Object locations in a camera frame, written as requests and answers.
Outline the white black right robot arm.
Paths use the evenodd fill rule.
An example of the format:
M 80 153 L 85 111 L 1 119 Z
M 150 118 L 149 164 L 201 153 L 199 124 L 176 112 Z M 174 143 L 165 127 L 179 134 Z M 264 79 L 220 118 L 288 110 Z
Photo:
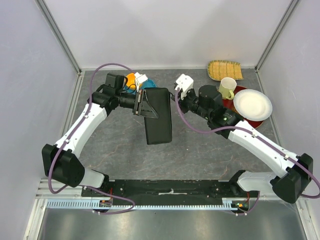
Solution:
M 207 121 L 209 130 L 199 130 L 185 121 L 194 132 L 200 134 L 216 133 L 225 139 L 240 145 L 259 160 L 264 162 L 270 172 L 250 172 L 239 170 L 235 181 L 229 184 L 229 191 L 235 197 L 245 192 L 256 191 L 271 193 L 281 200 L 293 204 L 299 197 L 317 199 L 319 194 L 305 194 L 310 182 L 319 185 L 313 174 L 313 159 L 308 154 L 297 155 L 276 144 L 254 129 L 238 114 L 223 106 L 222 99 L 215 100 L 220 93 L 213 85 L 205 85 L 204 90 L 209 96 L 196 95 L 191 86 L 184 88 L 177 84 L 173 95 L 178 114 L 183 121 L 184 114 L 192 112 Z

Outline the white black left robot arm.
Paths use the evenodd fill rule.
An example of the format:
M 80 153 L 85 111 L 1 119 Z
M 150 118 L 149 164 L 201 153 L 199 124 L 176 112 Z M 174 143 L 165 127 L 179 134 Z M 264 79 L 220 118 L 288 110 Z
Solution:
M 99 197 L 106 196 L 110 185 L 105 176 L 95 170 L 85 168 L 79 160 L 81 152 L 96 128 L 117 107 L 132 109 L 135 114 L 136 103 L 142 103 L 143 88 L 148 77 L 138 72 L 127 76 L 109 73 L 104 84 L 96 91 L 91 90 L 84 107 L 71 128 L 53 145 L 46 144 L 42 149 L 45 174 L 52 193 L 52 181 L 65 187 L 89 186 Z

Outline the black zippered tool case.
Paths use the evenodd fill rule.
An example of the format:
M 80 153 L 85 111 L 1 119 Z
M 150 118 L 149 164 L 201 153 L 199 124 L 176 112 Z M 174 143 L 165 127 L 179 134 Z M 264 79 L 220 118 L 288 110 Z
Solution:
M 167 88 L 147 88 L 146 97 L 155 110 L 156 118 L 145 117 L 148 145 L 167 144 L 172 141 L 171 98 Z

